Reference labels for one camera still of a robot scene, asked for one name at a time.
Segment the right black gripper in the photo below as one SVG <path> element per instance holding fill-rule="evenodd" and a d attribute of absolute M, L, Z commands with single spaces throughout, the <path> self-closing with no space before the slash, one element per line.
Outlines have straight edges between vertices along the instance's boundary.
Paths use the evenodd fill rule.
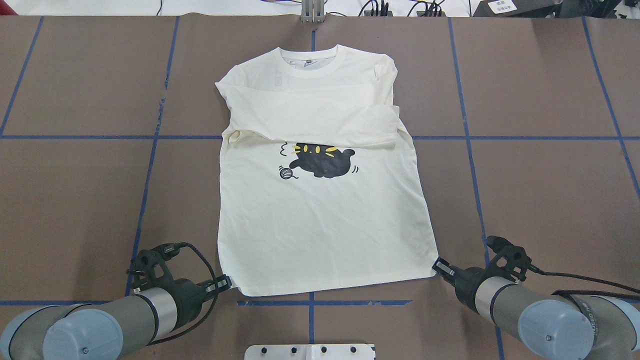
<path fill-rule="evenodd" d="M 455 296 L 467 308 L 477 308 L 476 294 L 480 285 L 493 277 L 493 274 L 483 268 L 462 269 L 450 264 L 444 258 L 438 257 L 432 269 L 445 281 L 454 281 Z"/>

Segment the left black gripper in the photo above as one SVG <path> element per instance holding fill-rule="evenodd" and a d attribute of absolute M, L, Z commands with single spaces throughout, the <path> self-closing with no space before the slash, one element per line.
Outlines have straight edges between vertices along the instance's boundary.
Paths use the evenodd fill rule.
<path fill-rule="evenodd" d="M 194 321 L 202 310 L 202 305 L 230 290 L 233 284 L 229 276 L 194 283 L 188 279 L 178 279 L 170 286 L 170 294 L 176 304 L 178 321 Z"/>

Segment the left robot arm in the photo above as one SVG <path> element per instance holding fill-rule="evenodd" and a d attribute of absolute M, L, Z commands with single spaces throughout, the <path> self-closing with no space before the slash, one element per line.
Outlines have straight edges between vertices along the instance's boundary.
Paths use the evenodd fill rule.
<path fill-rule="evenodd" d="M 27 310 L 3 330 L 1 355 L 5 360 L 119 360 L 194 330 L 205 320 L 202 305 L 214 306 L 231 287 L 227 275 L 198 284 L 181 278 L 103 304 Z"/>

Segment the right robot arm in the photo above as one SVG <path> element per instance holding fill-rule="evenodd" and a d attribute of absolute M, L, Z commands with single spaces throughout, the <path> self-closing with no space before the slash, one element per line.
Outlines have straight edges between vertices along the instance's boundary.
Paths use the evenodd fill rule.
<path fill-rule="evenodd" d="M 488 268 L 432 269 L 458 301 L 547 360 L 631 360 L 639 351 L 639 310 L 620 295 L 544 295 Z"/>

